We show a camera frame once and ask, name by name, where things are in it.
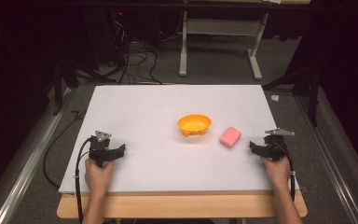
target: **black cable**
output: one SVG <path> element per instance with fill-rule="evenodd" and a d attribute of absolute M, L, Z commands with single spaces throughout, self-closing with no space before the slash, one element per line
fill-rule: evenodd
<path fill-rule="evenodd" d="M 122 79 L 124 77 L 124 74 L 126 73 L 126 70 L 127 70 L 128 66 L 129 66 L 129 58 L 130 58 L 129 47 L 127 46 L 127 56 L 126 56 L 126 59 L 125 59 L 126 63 L 125 63 L 124 69 L 123 69 L 123 73 L 120 76 L 120 80 L 117 83 L 118 85 L 121 84 L 121 81 L 122 81 Z"/>
<path fill-rule="evenodd" d="M 148 58 L 148 54 L 147 54 L 147 53 L 152 53 L 152 54 L 155 55 L 155 60 L 154 60 L 153 66 L 152 66 L 151 69 L 149 70 L 149 76 L 150 76 L 150 78 L 142 76 L 141 73 L 140 73 L 140 71 L 139 71 L 139 67 L 140 67 L 141 63 L 146 62 L 146 59 Z M 157 82 L 158 84 L 162 85 L 162 82 L 160 82 L 158 79 L 154 78 L 154 77 L 153 77 L 153 74 L 152 74 L 153 70 L 155 69 L 155 67 L 156 67 L 156 65 L 157 65 L 157 57 L 158 57 L 157 53 L 156 53 L 155 51 L 153 51 L 153 50 L 148 50 L 148 51 L 133 52 L 132 54 L 133 54 L 132 56 L 138 56 L 138 57 L 141 57 L 141 58 L 143 58 L 143 57 L 142 57 L 142 56 L 139 56 L 139 55 L 136 55 L 136 54 L 144 54 L 144 55 L 145 55 L 144 60 L 141 60 L 139 63 L 136 63 L 136 64 L 137 64 L 137 72 L 138 72 L 138 75 L 139 75 L 141 78 L 145 79 L 145 80 L 154 81 L 154 82 Z"/>
<path fill-rule="evenodd" d="M 132 80 L 133 80 L 132 85 L 135 85 L 135 83 L 136 83 L 135 76 L 133 74 L 129 73 L 129 72 L 126 72 L 126 74 L 127 74 L 128 79 L 129 79 L 129 83 L 131 84 L 130 77 L 132 77 Z"/>
<path fill-rule="evenodd" d="M 133 40 L 133 41 L 131 41 L 130 43 L 128 43 L 128 45 L 129 46 L 133 46 L 133 45 L 136 45 L 136 44 L 140 44 L 140 43 L 142 43 L 142 46 L 138 49 L 138 50 L 132 50 L 132 51 L 140 51 L 140 50 L 142 50 L 142 49 L 145 49 L 145 47 L 146 47 L 146 41 L 144 41 L 144 40 Z"/>
<path fill-rule="evenodd" d="M 88 142 L 91 142 L 91 138 L 88 138 L 81 146 L 81 148 L 79 150 L 79 154 L 77 155 L 76 169 L 75 169 L 75 186 L 76 186 L 77 212 L 78 212 L 78 216 L 79 216 L 79 223 L 82 223 L 82 221 L 83 221 L 83 210 L 82 210 L 82 204 L 81 204 L 80 181 L 79 181 L 79 163 L 82 158 L 81 153 L 83 151 L 83 148 Z"/>
<path fill-rule="evenodd" d="M 104 74 L 103 77 L 110 77 L 110 76 L 112 76 L 112 75 L 118 73 L 118 71 L 120 71 L 121 69 L 123 69 L 123 67 L 124 67 L 124 58 L 122 57 L 122 58 L 120 59 L 120 61 L 118 61 L 117 67 L 116 67 L 114 70 L 112 70 L 112 71 L 110 71 L 110 72 Z"/>
<path fill-rule="evenodd" d="M 175 47 L 182 44 L 182 40 L 178 40 L 177 37 L 174 39 L 166 40 L 164 42 L 160 42 L 160 44 L 169 46 L 169 47 Z"/>
<path fill-rule="evenodd" d="M 75 70 L 82 70 L 84 71 L 86 74 L 94 77 L 94 78 L 97 78 L 101 81 L 105 81 L 105 82 L 116 82 L 115 79 L 111 79 L 111 78 L 108 78 L 108 77 L 105 77 L 103 75 L 101 75 L 99 72 L 96 72 L 94 71 L 93 69 L 90 69 L 88 68 L 87 66 L 84 66 L 83 64 L 81 63 L 77 63 L 71 59 L 67 59 L 66 62 L 68 63 L 68 65 L 72 66 L 73 69 Z"/>
<path fill-rule="evenodd" d="M 202 48 L 205 48 L 206 46 L 208 46 L 210 43 L 211 43 L 211 39 L 209 39 L 209 38 L 203 38 L 204 40 L 206 39 L 206 43 L 204 43 L 202 46 L 199 46 L 199 47 L 194 47 L 194 46 L 191 46 L 190 44 L 189 44 L 189 41 L 187 41 L 187 46 L 189 47 L 189 48 L 192 48 L 192 49 L 202 49 Z"/>
<path fill-rule="evenodd" d="M 46 153 L 43 157 L 43 174 L 45 175 L 46 180 L 55 188 L 59 188 L 60 185 L 56 184 L 54 181 L 52 181 L 50 179 L 50 177 L 48 177 L 48 171 L 46 169 L 46 161 L 48 159 L 48 153 L 50 152 L 50 150 L 52 149 L 52 147 L 54 146 L 54 144 L 58 141 L 58 139 L 60 139 L 60 137 L 78 120 L 83 119 L 82 117 L 86 114 L 87 111 L 81 113 L 80 115 L 78 114 L 78 111 L 72 111 L 72 113 L 76 113 L 74 120 L 72 120 L 71 123 L 69 123 L 64 129 L 63 131 L 54 139 L 54 141 L 51 143 L 51 145 L 48 147 L 48 149 L 46 150 Z"/>
<path fill-rule="evenodd" d="M 130 55 L 130 57 L 138 57 L 138 58 L 141 58 L 141 59 L 142 59 L 142 60 L 141 60 L 140 62 L 138 62 L 138 63 L 129 64 L 129 66 L 135 66 L 135 65 L 139 65 L 139 64 L 141 64 L 141 63 L 146 62 L 147 54 L 146 54 L 145 57 L 142 57 L 141 55 L 136 55 L 136 53 L 134 53 L 134 54 Z"/>
<path fill-rule="evenodd" d="M 279 145 L 278 143 L 274 143 L 275 145 L 277 145 L 278 147 L 281 148 L 281 150 L 284 152 L 284 154 L 287 157 L 287 160 L 289 160 L 289 166 L 290 166 L 290 196 L 292 196 L 292 200 L 295 200 L 295 195 L 296 195 L 296 189 L 295 189 L 295 168 L 293 166 L 293 160 L 292 160 L 292 156 L 290 155 L 289 150 L 287 150 L 286 148 L 282 147 L 281 145 Z"/>
<path fill-rule="evenodd" d="M 85 152 L 85 153 L 83 153 L 83 155 L 81 155 L 81 157 L 80 157 L 80 159 L 82 159 L 84 156 L 86 156 L 87 154 L 89 154 L 90 152 L 88 151 L 88 152 Z"/>
<path fill-rule="evenodd" d="M 234 43 L 234 42 L 241 41 L 245 38 L 244 35 L 237 35 L 234 36 L 234 38 L 231 40 L 223 40 L 223 39 L 214 38 L 214 36 L 220 36 L 220 35 L 209 35 L 208 38 L 214 42 L 223 42 L 223 43 Z"/>

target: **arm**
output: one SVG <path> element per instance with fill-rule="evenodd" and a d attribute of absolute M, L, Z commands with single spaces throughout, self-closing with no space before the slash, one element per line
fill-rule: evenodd
<path fill-rule="evenodd" d="M 102 223 L 103 201 L 112 179 L 114 165 L 115 162 L 110 161 L 105 168 L 100 168 L 94 160 L 86 159 L 86 182 L 91 193 L 82 224 Z"/>
<path fill-rule="evenodd" d="M 289 160 L 287 160 L 286 157 L 279 161 L 270 161 L 264 157 L 261 157 L 260 160 L 266 165 L 268 177 L 274 188 L 275 207 L 277 209 L 279 223 L 303 223 L 290 196 L 290 189 L 287 186 L 287 181 L 290 176 Z"/>

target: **human hand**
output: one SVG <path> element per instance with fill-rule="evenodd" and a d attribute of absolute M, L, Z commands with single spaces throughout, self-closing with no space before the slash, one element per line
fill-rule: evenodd
<path fill-rule="evenodd" d="M 96 161 L 86 159 L 86 182 L 91 192 L 105 194 L 112 179 L 112 170 L 115 161 L 107 163 L 105 168 L 97 165 Z"/>
<path fill-rule="evenodd" d="M 260 160 L 266 166 L 267 175 L 273 188 L 288 188 L 287 181 L 290 177 L 290 165 L 287 157 L 283 157 L 278 161 L 270 161 L 265 157 L 260 157 Z"/>

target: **metal rail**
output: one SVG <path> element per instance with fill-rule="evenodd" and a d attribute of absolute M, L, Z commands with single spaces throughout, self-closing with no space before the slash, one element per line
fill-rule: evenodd
<path fill-rule="evenodd" d="M 353 200 L 351 195 L 351 191 L 348 188 L 345 180 L 343 179 L 341 173 L 339 172 L 336 164 L 330 155 L 328 148 L 322 138 L 317 127 L 312 125 L 308 117 L 308 109 L 304 99 L 301 96 L 295 97 L 298 108 L 301 110 L 301 113 L 304 115 L 305 120 L 310 126 L 310 130 L 315 138 L 316 143 L 319 147 L 319 153 L 323 159 L 324 166 L 326 168 L 327 173 L 330 176 L 330 179 L 333 183 L 334 188 L 336 189 L 337 195 L 344 206 L 344 209 L 348 215 L 352 224 L 358 224 L 358 207 L 356 202 Z"/>
<path fill-rule="evenodd" d="M 69 91 L 68 88 L 66 89 L 64 95 L 65 101 L 62 106 L 62 111 L 66 108 L 66 105 L 68 105 L 70 99 L 72 98 L 73 92 Z M 45 150 L 48 146 L 48 142 L 62 117 L 62 111 L 60 111 L 60 113 L 53 118 L 52 122 L 48 126 L 45 135 L 35 147 L 30 158 L 22 169 L 21 174 L 19 175 L 19 178 L 14 184 L 11 192 L 8 194 L 7 199 L 0 210 L 0 223 L 9 223 L 13 214 L 16 212 L 21 202 L 21 199 L 25 194 L 25 191 L 28 189 L 28 186 L 30 185 L 34 177 L 37 167 L 41 161 L 40 159 L 45 153 Z"/>

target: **bowl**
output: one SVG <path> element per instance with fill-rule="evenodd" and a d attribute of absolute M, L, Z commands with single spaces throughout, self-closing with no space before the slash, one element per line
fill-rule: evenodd
<path fill-rule="evenodd" d="M 185 137 L 196 134 L 204 135 L 210 125 L 211 120 L 200 114 L 187 115 L 178 121 L 178 126 Z"/>

